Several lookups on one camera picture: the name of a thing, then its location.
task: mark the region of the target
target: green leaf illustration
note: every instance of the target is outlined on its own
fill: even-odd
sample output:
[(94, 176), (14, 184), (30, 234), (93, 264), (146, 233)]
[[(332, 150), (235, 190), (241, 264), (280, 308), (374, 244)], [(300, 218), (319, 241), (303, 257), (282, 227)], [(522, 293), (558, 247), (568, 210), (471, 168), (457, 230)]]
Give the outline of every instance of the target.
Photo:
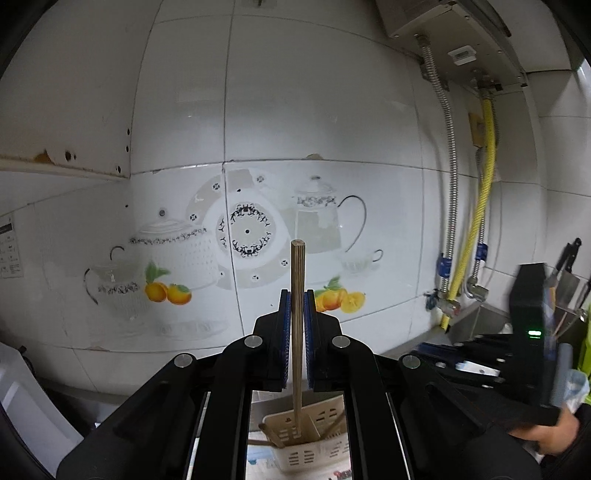
[(166, 268), (158, 268), (156, 269), (156, 276), (154, 278), (162, 277), (163, 275), (170, 275), (170, 270)]
[(166, 268), (158, 268), (156, 264), (150, 260), (145, 270), (146, 283), (153, 283), (158, 277), (163, 275), (170, 275), (170, 270)]
[(340, 276), (337, 275), (330, 279), (329, 284), (325, 286), (326, 290), (340, 290), (343, 286), (340, 284)]
[(150, 263), (148, 263), (148, 265), (146, 266), (145, 270), (146, 283), (152, 283), (156, 279), (157, 270), (158, 268), (156, 267), (156, 264), (150, 261)]

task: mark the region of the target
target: green container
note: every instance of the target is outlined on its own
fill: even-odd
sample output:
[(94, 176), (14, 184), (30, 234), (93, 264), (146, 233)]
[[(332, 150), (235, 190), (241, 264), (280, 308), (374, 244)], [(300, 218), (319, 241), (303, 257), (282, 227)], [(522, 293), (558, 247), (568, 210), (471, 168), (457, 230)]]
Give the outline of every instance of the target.
[[(591, 306), (589, 307), (588, 314), (591, 314)], [(587, 377), (591, 375), (591, 321), (587, 321), (587, 335), (583, 345), (581, 346), (581, 353), (579, 355), (579, 370), (583, 372)]]

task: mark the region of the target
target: metal flexible hose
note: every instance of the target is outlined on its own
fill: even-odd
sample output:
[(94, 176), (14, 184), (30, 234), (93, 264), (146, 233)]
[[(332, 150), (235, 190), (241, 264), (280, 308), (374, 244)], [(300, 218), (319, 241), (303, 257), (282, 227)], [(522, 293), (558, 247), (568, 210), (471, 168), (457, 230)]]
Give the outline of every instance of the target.
[[(449, 214), (447, 217), (447, 240), (444, 251), (444, 258), (449, 260), (450, 268), (453, 259), (453, 250), (456, 242), (456, 221), (457, 221), (457, 152), (456, 152), (456, 135), (453, 128), (452, 107), (449, 100), (441, 86), (431, 46), (427, 37), (421, 35), (417, 37), (419, 46), (423, 53), (425, 66), (427, 68), (427, 76), (433, 90), (437, 95), (437, 100), (441, 104), (443, 114), (445, 116), (445, 126), (447, 130), (447, 149), (449, 151)], [(447, 292), (449, 290), (449, 276), (441, 277), (440, 290)]]
[[(492, 119), (494, 121), (495, 124), (495, 143), (496, 146), (499, 146), (499, 139), (501, 137), (500, 132), (499, 132), (499, 123), (496, 120), (496, 108), (495, 108), (495, 101), (492, 100), (491, 101), (491, 107), (492, 107)], [(480, 147), (476, 150), (476, 166), (478, 168), (478, 180), (479, 183), (482, 181), (482, 150), (483, 148)], [(483, 244), (484, 243), (484, 233), (485, 233), (485, 223), (486, 223), (486, 219), (483, 218), (482, 219), (482, 223), (480, 224), (480, 229), (478, 230), (478, 243), (479, 244)], [(476, 281), (478, 281), (478, 272), (480, 271), (480, 260), (477, 260), (476, 258), (474, 259), (474, 268), (472, 269), (472, 278), (475, 278)]]
[[(476, 150), (476, 165), (478, 167), (478, 180), (479, 183), (482, 182), (482, 150), (483, 148), (480, 147), (478, 150)], [(479, 244), (483, 244), (484, 243), (484, 232), (485, 232), (485, 223), (486, 223), (486, 219), (483, 218), (482, 219), (482, 223), (480, 224), (480, 229), (478, 230), (478, 243)], [(480, 260), (477, 260), (476, 258), (474, 259), (474, 268), (472, 269), (472, 278), (475, 278), (478, 280), (478, 272), (480, 270)]]

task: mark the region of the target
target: knife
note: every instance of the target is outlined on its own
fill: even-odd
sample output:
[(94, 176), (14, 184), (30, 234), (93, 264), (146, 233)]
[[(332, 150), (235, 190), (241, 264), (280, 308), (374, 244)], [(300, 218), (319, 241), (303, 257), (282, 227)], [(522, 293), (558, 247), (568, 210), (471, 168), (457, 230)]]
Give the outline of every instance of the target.
[(556, 287), (556, 284), (558, 283), (558, 274), (560, 273), (560, 270), (562, 270), (562, 267), (566, 263), (566, 259), (569, 257), (570, 247), (570, 244), (566, 244), (562, 249), (560, 258), (558, 259), (558, 262), (556, 263), (554, 270), (552, 270), (552, 273), (548, 278), (548, 285), (550, 285), (550, 287)]
[(577, 303), (574, 304), (574, 307), (577, 310), (579, 308), (583, 307), (583, 303), (585, 303), (585, 300), (587, 300), (587, 297), (589, 296), (590, 291), (591, 291), (591, 275), (589, 276), (587, 283), (585, 284), (585, 286), (581, 290), (581, 293), (579, 293), (579, 298), (577, 299)]
[(577, 254), (582, 244), (580, 238), (576, 238), (570, 245), (568, 257), (566, 259), (566, 265), (564, 271), (560, 275), (560, 281), (556, 287), (556, 305), (565, 309), (569, 307), (570, 301), (572, 300), (574, 293), (577, 291), (580, 280), (573, 275), (573, 264), (577, 260)]

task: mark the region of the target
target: yellow gas hose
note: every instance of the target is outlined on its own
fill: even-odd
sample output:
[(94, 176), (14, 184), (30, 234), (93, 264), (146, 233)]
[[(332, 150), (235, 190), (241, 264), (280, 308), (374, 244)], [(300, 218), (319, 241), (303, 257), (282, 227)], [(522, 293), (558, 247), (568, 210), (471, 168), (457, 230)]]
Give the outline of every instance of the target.
[[(476, 241), (476, 237), (478, 236), (480, 224), (482, 223), (482, 219), (484, 218), (486, 202), (488, 201), (488, 197), (491, 193), (492, 179), (495, 174), (495, 122), (493, 120), (492, 115), (492, 102), (489, 99), (482, 99), (481, 104), (486, 128), (486, 167), (484, 175), (482, 177), (482, 182), (480, 184), (480, 193), (478, 196), (478, 203), (476, 204), (476, 211), (474, 212), (474, 217), (472, 218), (472, 227), (470, 229), (470, 235), (468, 237), (466, 245), (464, 246), (464, 250), (460, 258), (460, 263), (456, 267), (452, 284), (447, 295), (447, 298), (449, 300), (456, 299), (457, 291), (460, 288), (464, 275), (466, 274), (466, 267), (468, 265), (470, 255), (472, 253), (472, 248), (474, 247), (474, 242)], [(444, 314), (441, 318), (441, 328), (447, 330), (448, 325), (449, 317)]]

